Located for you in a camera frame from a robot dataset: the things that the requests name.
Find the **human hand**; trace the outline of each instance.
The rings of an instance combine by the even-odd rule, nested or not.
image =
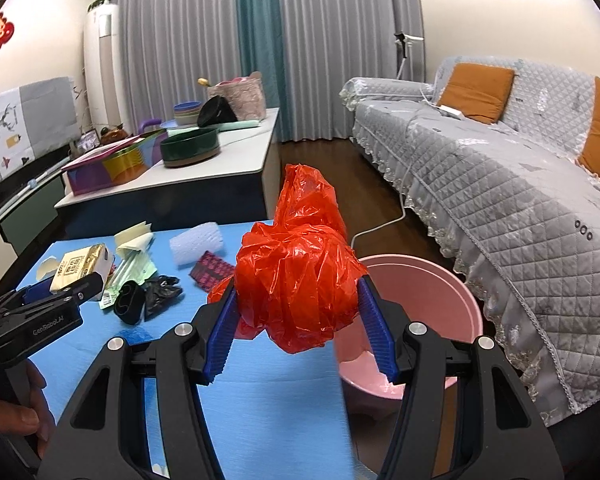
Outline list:
[[[20,436],[35,433],[38,436],[38,454],[42,458],[46,445],[56,429],[56,422],[42,393],[46,387],[45,378],[36,365],[29,360],[27,360],[27,376],[31,407],[26,408],[0,400],[0,433]]]

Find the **air conditioner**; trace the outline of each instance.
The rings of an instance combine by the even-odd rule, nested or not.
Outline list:
[[[84,78],[93,126],[100,131],[124,124],[129,133],[135,132],[123,81],[120,8],[115,4],[105,3],[87,14]]]

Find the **metal screw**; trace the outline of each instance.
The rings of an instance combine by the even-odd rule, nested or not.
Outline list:
[[[483,335],[480,339],[478,339],[478,345],[485,350],[491,350],[495,345],[493,339]]]
[[[109,350],[120,350],[125,344],[125,340],[121,337],[114,337],[113,339],[109,339],[107,343],[107,348]]]
[[[193,332],[193,327],[189,323],[180,323],[174,330],[176,335],[186,336]]]
[[[414,335],[424,335],[427,333],[427,325],[416,321],[409,325],[409,332]]]

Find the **black glove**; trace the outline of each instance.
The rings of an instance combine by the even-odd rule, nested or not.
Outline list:
[[[175,298],[182,294],[182,288],[175,286],[179,282],[178,278],[172,276],[158,276],[145,282],[145,321],[160,314]]]

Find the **power cord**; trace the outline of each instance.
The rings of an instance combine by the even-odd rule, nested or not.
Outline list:
[[[264,132],[258,132],[257,134],[251,134],[250,136],[247,137],[242,137],[241,139],[235,139],[232,140],[231,142],[228,142],[226,144],[220,144],[220,148],[226,148],[227,146],[231,145],[231,144],[235,144],[236,142],[242,142],[243,140],[247,140],[247,139],[253,139],[253,137],[257,137],[260,136],[262,134],[266,134],[268,132],[268,130],[264,131]]]
[[[369,234],[369,233],[373,233],[374,231],[378,231],[378,230],[382,229],[383,227],[387,227],[388,225],[395,224],[396,222],[404,220],[407,217],[407,208],[404,205],[403,190],[404,190],[404,181],[406,180],[408,174],[409,174],[409,170],[404,172],[404,177],[402,178],[402,183],[400,184],[400,191],[398,192],[398,195],[400,196],[400,208],[402,209],[402,216],[400,216],[400,218],[396,218],[395,220],[391,220],[382,225],[379,225],[378,227],[374,227],[373,229],[369,229],[367,231],[362,231],[360,233],[355,234],[354,237],[351,239],[350,246],[352,249],[354,248],[354,245],[356,244],[356,240],[358,239],[358,237]]]
[[[418,89],[420,90],[420,95],[422,96],[422,98],[424,99],[424,102],[426,102],[426,104],[428,104],[429,106],[433,106],[434,108],[438,108],[435,104],[433,104],[431,101],[429,101],[427,99],[426,95],[424,95],[424,92],[422,91],[422,86],[420,86]]]

